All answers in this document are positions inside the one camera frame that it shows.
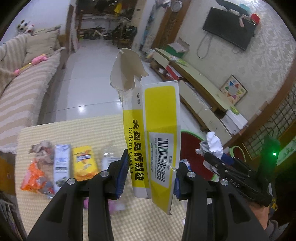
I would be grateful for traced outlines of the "right hand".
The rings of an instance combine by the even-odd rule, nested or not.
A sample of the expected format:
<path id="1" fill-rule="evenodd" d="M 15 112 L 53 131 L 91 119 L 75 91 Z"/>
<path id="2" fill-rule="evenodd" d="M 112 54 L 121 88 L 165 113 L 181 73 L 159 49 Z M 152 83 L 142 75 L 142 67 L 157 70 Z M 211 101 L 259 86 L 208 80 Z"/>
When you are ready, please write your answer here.
<path id="1" fill-rule="evenodd" d="M 249 202 L 248 205 L 254 213 L 254 215 L 256 216 L 256 218 L 258 219 L 258 221 L 260 222 L 263 229 L 266 230 L 269 222 L 269 206 L 266 207 L 255 202 Z"/>

